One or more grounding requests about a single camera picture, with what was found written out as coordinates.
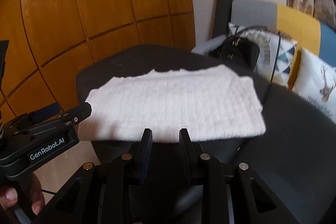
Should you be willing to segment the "person's left hand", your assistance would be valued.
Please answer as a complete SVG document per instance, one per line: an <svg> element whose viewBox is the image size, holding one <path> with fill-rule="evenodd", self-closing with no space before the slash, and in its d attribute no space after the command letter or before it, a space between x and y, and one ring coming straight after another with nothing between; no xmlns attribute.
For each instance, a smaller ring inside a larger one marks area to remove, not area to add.
<svg viewBox="0 0 336 224"><path fill-rule="evenodd" d="M34 173L28 176L28 182L23 183L23 190L18 190L12 182L1 181L1 207L4 211L21 204L23 198L30 200L29 205L35 215L45 207L41 183Z"/></svg>

